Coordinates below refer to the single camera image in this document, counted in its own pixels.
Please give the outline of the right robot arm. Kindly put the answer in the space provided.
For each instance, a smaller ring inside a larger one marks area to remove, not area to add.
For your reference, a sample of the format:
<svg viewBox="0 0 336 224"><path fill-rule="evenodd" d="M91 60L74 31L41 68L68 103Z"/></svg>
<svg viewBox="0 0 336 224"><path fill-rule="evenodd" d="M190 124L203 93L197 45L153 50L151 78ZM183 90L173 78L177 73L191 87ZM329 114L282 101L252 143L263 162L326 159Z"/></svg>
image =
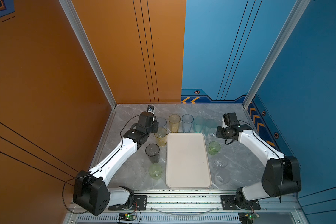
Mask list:
<svg viewBox="0 0 336 224"><path fill-rule="evenodd" d="M216 137L245 145L265 167L259 182L237 189L234 203L239 209L249 208L259 199L280 198L301 191L298 160L268 145L249 124L240 124L235 113L223 115L222 126L217 127Z"/></svg>

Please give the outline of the light green dotted cup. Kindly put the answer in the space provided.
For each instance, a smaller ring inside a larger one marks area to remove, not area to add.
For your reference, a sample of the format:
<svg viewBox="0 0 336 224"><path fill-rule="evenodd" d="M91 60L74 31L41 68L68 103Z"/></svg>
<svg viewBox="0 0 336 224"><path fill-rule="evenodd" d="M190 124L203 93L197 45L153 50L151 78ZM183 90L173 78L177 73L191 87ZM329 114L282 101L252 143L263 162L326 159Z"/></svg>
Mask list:
<svg viewBox="0 0 336 224"><path fill-rule="evenodd" d="M153 163L149 169L148 169L148 173L149 175L153 178L153 179L160 179L161 175L162 175L162 167L160 164L158 163Z"/></svg>

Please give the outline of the small clear faceted glass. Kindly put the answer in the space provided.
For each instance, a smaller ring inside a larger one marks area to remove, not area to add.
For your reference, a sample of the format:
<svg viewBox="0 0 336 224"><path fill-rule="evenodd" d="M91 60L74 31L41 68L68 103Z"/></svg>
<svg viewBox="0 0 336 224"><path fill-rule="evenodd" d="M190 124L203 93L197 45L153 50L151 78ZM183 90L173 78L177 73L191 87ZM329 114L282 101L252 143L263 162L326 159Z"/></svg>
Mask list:
<svg viewBox="0 0 336 224"><path fill-rule="evenodd" d="M217 133L217 129L216 128L211 128L209 131L208 131L208 134L207 134L207 139L209 142L213 142L213 141L216 141L216 133Z"/></svg>

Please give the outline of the clear plastic cup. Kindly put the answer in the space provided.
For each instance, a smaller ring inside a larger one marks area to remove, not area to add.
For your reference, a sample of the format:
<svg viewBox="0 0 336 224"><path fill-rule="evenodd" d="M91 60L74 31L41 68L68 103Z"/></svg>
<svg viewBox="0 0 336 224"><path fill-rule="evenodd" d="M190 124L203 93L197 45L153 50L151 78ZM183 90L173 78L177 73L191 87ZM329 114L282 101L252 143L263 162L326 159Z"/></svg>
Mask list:
<svg viewBox="0 0 336 224"><path fill-rule="evenodd" d="M219 169L215 176L214 182L217 185L224 185L227 184L231 179L231 172L226 169Z"/></svg>

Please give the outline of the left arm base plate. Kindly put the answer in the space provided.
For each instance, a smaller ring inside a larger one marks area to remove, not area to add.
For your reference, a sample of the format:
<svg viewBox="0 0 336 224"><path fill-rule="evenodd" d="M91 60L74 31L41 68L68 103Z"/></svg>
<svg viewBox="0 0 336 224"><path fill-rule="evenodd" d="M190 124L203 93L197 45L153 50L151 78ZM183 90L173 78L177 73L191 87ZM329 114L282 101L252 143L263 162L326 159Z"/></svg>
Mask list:
<svg viewBox="0 0 336 224"><path fill-rule="evenodd" d="M145 211L147 206L147 195L134 195L130 197L125 204L109 206L110 211L133 211L138 208Z"/></svg>

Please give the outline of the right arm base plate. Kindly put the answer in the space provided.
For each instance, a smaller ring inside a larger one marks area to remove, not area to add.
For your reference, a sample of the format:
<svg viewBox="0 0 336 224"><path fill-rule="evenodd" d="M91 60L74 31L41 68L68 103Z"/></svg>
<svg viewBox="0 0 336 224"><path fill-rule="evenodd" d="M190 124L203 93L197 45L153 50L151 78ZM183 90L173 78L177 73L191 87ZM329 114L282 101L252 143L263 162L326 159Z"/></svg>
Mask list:
<svg viewBox="0 0 336 224"><path fill-rule="evenodd" d="M221 195L223 210L261 210L258 200L247 201L244 197L233 195Z"/></svg>

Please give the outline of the small green faceted glass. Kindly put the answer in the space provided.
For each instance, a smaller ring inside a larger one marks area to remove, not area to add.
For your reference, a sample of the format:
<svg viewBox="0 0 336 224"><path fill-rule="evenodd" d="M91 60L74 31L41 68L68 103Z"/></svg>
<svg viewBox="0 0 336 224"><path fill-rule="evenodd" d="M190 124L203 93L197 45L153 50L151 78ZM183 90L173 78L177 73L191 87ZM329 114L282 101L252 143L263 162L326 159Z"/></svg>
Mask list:
<svg viewBox="0 0 336 224"><path fill-rule="evenodd" d="M215 141L210 142L208 147L209 147L208 153L210 155L216 155L221 149L220 144Z"/></svg>

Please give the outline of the clear stemmed glass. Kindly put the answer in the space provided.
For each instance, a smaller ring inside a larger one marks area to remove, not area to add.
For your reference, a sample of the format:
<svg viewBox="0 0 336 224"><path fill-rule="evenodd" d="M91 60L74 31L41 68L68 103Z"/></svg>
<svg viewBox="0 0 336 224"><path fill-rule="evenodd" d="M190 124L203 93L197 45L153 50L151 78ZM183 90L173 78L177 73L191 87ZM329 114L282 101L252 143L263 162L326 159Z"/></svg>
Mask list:
<svg viewBox="0 0 336 224"><path fill-rule="evenodd" d="M220 169L226 168L228 165L228 159L224 155L215 155L213 162Z"/></svg>

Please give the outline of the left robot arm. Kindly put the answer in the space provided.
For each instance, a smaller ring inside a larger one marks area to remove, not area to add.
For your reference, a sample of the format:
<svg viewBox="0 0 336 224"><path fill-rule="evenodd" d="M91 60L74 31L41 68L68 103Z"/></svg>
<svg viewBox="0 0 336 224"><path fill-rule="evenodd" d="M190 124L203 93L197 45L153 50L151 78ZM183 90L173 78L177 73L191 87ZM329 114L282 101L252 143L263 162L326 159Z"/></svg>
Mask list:
<svg viewBox="0 0 336 224"><path fill-rule="evenodd" d="M122 205L130 208L134 201L134 191L125 186L108 188L111 179L124 162L148 139L157 133L155 108L147 107L139 115L139 120L123 136L115 149L89 171L80 171L75 177L73 202L94 216L100 215L106 207Z"/></svg>

